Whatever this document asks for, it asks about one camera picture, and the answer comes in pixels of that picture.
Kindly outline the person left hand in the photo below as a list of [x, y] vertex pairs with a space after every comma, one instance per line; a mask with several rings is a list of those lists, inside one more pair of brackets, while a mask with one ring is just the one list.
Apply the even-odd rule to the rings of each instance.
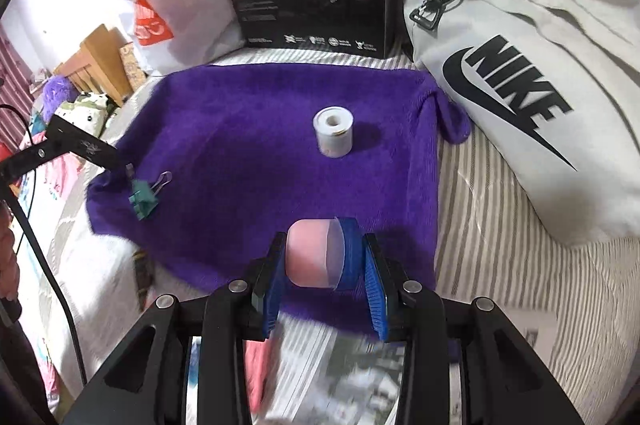
[[15, 237], [10, 229], [11, 217], [6, 204], [1, 203], [0, 212], [0, 297], [8, 301], [17, 299], [20, 284], [20, 267], [14, 253]]

